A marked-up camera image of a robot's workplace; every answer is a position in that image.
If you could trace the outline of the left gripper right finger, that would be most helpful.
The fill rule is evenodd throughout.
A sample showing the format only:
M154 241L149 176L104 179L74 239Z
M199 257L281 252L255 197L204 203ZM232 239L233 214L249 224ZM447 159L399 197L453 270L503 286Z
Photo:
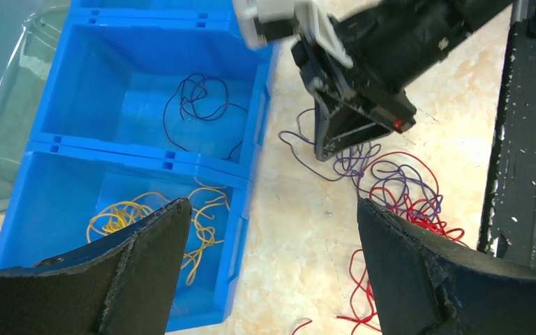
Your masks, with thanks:
M536 334L536 269L472 250L368 199L357 224L383 334Z

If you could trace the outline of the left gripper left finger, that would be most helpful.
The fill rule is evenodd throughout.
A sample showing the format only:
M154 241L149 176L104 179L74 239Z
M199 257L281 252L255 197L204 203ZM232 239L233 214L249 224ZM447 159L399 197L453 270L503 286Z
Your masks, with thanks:
M0 334L164 334L192 212L177 198L85 246L0 269Z

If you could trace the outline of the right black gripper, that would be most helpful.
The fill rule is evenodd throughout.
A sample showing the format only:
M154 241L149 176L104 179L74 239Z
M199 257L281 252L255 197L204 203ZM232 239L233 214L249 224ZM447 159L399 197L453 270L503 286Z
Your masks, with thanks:
M315 100L319 161L413 127L416 109L405 88L481 25L471 1L389 1L330 21L352 68L305 37L292 47Z

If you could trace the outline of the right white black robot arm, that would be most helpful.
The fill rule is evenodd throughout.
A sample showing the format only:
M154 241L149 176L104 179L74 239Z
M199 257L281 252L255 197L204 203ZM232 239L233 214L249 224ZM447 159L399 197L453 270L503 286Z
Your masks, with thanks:
M328 15L350 67L307 37L292 47L315 101L315 157L327 161L349 147L412 128L417 109L405 88L507 6L507 1L383 1L342 20Z

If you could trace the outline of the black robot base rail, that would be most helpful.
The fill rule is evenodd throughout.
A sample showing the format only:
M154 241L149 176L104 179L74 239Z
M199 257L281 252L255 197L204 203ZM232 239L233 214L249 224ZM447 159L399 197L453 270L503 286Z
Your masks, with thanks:
M536 268L536 1L512 10L477 248Z

